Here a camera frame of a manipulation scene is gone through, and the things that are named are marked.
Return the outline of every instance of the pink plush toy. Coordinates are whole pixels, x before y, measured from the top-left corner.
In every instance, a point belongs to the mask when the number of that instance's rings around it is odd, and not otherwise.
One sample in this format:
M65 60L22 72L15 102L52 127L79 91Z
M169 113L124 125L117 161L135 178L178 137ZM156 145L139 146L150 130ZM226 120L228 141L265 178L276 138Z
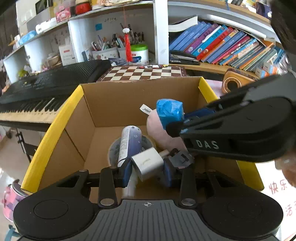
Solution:
M154 109L147 118L147 132L155 141L157 146L164 150L171 151L174 148L187 151L181 137L170 137L163 129L156 109Z

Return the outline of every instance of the yellow box edge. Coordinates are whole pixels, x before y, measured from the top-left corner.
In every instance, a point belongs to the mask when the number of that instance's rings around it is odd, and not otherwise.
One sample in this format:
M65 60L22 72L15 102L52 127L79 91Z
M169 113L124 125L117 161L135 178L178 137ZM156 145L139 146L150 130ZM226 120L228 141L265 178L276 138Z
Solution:
M203 77L200 78L198 88L202 93L202 95L204 96L207 103L210 103L214 100L219 99L216 96L215 92L211 89L210 85L207 83L207 81ZM242 174L242 178L247 186L253 189L256 189L258 191L262 191L264 189L263 182L260 178L260 175L255 163L237 160L237 165Z
M29 168L26 171L21 185L21 189L26 193L32 194L37 192L50 156L63 130L65 129L70 116L83 95L82 86L79 85L64 103L56 118L45 133L29 165Z

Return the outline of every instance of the bookshelf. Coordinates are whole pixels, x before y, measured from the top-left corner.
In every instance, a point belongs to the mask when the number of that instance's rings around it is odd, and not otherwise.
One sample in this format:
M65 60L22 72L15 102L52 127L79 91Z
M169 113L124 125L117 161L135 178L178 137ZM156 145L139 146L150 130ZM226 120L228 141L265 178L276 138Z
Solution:
M185 17L198 15L199 20L209 20L239 28L261 38L274 38L280 43L267 18L241 6L218 0L170 0L168 1L169 22L177 22Z
M227 10L225 1L219 1L219 0L170 0L170 1L203 4L203 5L208 5L208 6ZM244 15L246 17L252 18L254 20L257 20L258 22L261 22L263 24L270 26L270 20L257 13L251 12L246 8L243 8L241 6L236 6L233 4L228 4L228 6L229 6L229 10L232 12Z
M217 73L217 74L225 74L228 69L231 69L230 66L221 66L216 64L208 64L208 63L200 63L200 65L187 65L187 64L170 64L170 66L179 66L183 67L185 69L191 69L191 70L198 70L198 71L205 71L205 72L211 72L211 73ZM249 74L255 78L258 78L254 73L240 70L246 74Z
M157 64L169 63L168 20L184 19L184 17L195 14L198 15L200 20L213 20L213 17L217 17L238 23L245 26L245 29L242 30L249 32L247 30L249 28L262 33L265 37L274 37L277 41L276 44L280 45L270 21L241 6L229 4L228 10L225 2L218 0L142 0L133 4L89 11L67 19L38 34L4 59L9 78L17 81L17 72L26 63L26 58L29 59L30 64L34 62L35 66L39 66L45 55L52 52L49 44L50 37L63 28L69 30L76 61L83 61L81 52L89 45L89 40L95 39L97 34L95 24L108 23L105 24L103 30L100 30L100 35L108 37L112 33L122 33L119 23L124 22L123 7L129 23L133 23L136 29L144 31L145 41L149 49L155 51L155 62ZM228 69L228 66L207 63L201 63L200 66L186 65L184 67L219 74L224 74Z

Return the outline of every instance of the wooden speaker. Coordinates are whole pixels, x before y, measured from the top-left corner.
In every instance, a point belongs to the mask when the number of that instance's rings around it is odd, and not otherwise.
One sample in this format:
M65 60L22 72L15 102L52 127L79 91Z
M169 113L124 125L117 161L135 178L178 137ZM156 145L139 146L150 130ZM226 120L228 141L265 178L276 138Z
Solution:
M228 69L222 82L222 92L224 94L238 89L244 85L252 83L257 79L249 74L245 74L237 69Z

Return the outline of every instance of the plastic bag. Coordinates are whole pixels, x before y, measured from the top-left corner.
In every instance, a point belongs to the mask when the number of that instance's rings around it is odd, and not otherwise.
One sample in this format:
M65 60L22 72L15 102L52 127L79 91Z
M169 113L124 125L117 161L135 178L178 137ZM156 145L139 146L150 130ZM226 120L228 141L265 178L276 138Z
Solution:
M183 103L177 100L158 100L156 102L156 111L164 130L170 122L184 119Z

